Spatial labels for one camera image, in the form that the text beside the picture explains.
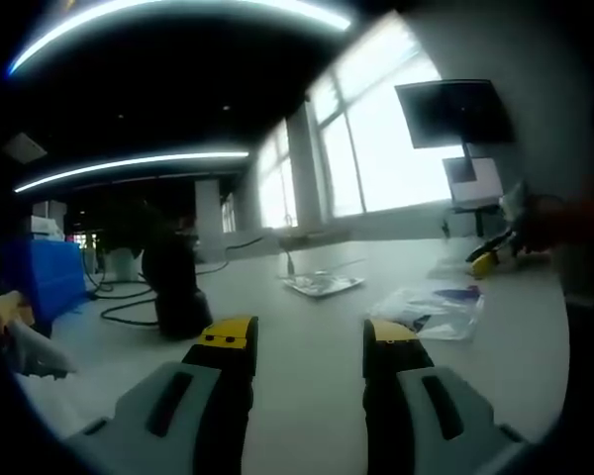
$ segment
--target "blue object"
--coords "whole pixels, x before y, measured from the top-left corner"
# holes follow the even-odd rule
[[[36,321],[50,323],[85,301],[76,242],[17,239],[1,250],[5,283],[29,299]]]

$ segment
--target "black device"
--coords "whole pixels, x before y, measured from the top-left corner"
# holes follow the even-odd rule
[[[487,80],[449,80],[396,86],[414,148],[513,139],[506,110]]]

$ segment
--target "ceiling light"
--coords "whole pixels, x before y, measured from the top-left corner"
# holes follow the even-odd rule
[[[288,12],[297,13],[313,20],[323,22],[338,30],[347,30],[351,21],[340,15],[323,8],[300,2],[298,0],[238,0],[240,2],[256,3],[272,8],[279,8]]]
[[[173,161],[173,160],[199,160],[203,158],[247,158],[248,152],[247,151],[215,151],[215,152],[207,152],[207,153],[180,153],[178,155],[160,155],[160,156],[148,156],[145,158],[132,158],[129,160],[121,160],[121,161],[110,161],[108,163],[100,163],[98,165],[86,166],[84,168],[77,168],[75,170],[64,171],[63,173],[58,173],[57,175],[47,176],[46,178],[41,178],[34,182],[28,183],[23,185],[19,188],[16,188],[16,193],[22,193],[23,191],[30,190],[31,188],[35,188],[40,185],[44,185],[45,183],[50,183],[52,181],[61,180],[63,178],[68,178],[74,175],[83,175],[84,173],[90,173],[93,171],[98,170],[105,170],[108,168],[118,168],[120,166],[129,166],[129,165],[140,165],[143,163],[157,163],[160,161]]]
[[[27,47],[11,64],[8,74],[13,74],[25,61],[40,51],[49,43],[66,33],[88,23],[97,18],[114,14],[128,8],[139,7],[149,3],[161,2],[164,0],[111,0],[95,7],[89,8],[50,30],[41,38]],[[174,0],[180,3],[198,2],[200,0]],[[276,8],[287,12],[296,13],[313,20],[325,23],[333,28],[344,31],[349,27],[350,21],[340,15],[324,10],[323,8],[310,5],[297,0],[229,0],[231,2],[248,2],[264,5],[270,8]]]

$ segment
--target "ceiling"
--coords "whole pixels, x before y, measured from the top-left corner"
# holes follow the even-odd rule
[[[254,151],[304,101],[327,65],[395,3],[308,1],[343,13],[351,27],[334,31],[255,5],[163,2],[93,21],[7,77],[23,46],[49,29],[40,20],[48,11],[44,5],[9,3],[0,14],[9,25],[0,42],[0,188],[93,161],[199,149]],[[28,165],[8,157],[1,148],[19,132],[49,154]],[[243,161],[217,170],[238,175],[247,166]]]

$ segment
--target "wire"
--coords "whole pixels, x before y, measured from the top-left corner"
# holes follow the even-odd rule
[[[225,248],[225,251],[227,250],[231,250],[231,249],[242,249],[244,247],[249,247],[250,245],[256,244],[258,242],[260,242],[261,240],[263,240],[265,237],[258,237],[257,239],[254,239],[250,242],[245,242],[244,244],[238,244],[238,245],[230,245],[227,246]],[[206,275],[206,274],[213,274],[216,272],[219,272],[221,270],[223,270],[224,268],[226,268],[229,264],[231,263],[230,260],[226,260],[224,264],[222,264],[220,267],[216,268],[216,269],[211,269],[211,270],[204,270],[201,272],[196,272],[196,276],[199,275]],[[88,276],[88,279],[90,279],[90,282],[93,283],[93,285],[96,285],[94,283],[94,281],[92,280],[92,278],[90,277],[90,275],[88,274],[88,272],[86,272],[86,275]],[[109,284],[118,284],[118,283],[142,283],[142,284],[146,284],[149,286],[149,284],[147,282],[144,281],[137,281],[137,282],[122,282],[122,281],[118,281],[118,282],[106,282]],[[152,291],[152,288],[149,287],[147,290],[145,290],[145,292],[140,292],[138,294],[132,294],[132,295],[124,295],[124,296],[119,296],[119,297],[115,297],[115,296],[109,296],[109,297],[104,297],[101,295],[97,295],[95,296],[95,298],[97,299],[105,299],[105,300],[125,300],[125,299],[131,299],[131,298],[135,298],[135,297],[141,297],[145,294],[148,294],[149,292]],[[130,309],[132,307],[136,307],[138,305],[144,305],[144,304],[150,304],[152,302],[155,302],[156,298],[153,299],[147,299],[147,300],[139,300],[138,302],[131,302],[129,304],[125,304],[125,305],[119,305],[117,307],[112,307],[110,309],[107,309],[105,311],[103,311],[99,317],[103,320],[107,320],[109,322],[117,322],[119,324],[125,324],[125,325],[131,325],[134,327],[148,327],[148,328],[155,328],[158,327],[158,321],[156,322],[137,322],[134,320],[125,320],[125,319],[120,319],[118,317],[109,317],[109,314],[111,312],[116,312],[118,310],[125,310],[125,309]]]

